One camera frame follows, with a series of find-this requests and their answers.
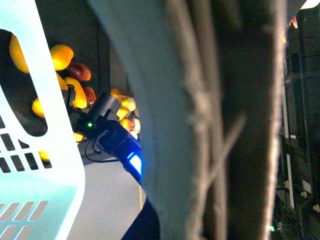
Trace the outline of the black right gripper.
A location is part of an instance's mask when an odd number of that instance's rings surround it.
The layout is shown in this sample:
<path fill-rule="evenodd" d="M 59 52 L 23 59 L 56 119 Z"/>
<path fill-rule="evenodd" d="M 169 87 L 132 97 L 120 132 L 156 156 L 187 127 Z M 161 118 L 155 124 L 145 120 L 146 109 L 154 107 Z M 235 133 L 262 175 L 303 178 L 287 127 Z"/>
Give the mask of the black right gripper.
<path fill-rule="evenodd" d="M 99 94 L 88 112 L 70 107 L 70 115 L 78 117 L 71 123 L 75 133 L 85 137 L 97 155 L 139 155 L 139 142 L 119 121 L 121 102 L 105 92 Z"/>

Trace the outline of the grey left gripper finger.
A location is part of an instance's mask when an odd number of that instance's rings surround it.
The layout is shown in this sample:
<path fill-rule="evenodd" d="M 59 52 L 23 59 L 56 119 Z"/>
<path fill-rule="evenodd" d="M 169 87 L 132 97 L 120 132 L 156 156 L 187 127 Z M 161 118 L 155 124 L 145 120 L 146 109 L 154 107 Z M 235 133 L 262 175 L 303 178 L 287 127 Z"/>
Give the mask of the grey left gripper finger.
<path fill-rule="evenodd" d="M 163 240 L 268 240 L 287 25 L 302 0 L 91 0 L 141 121 Z"/>

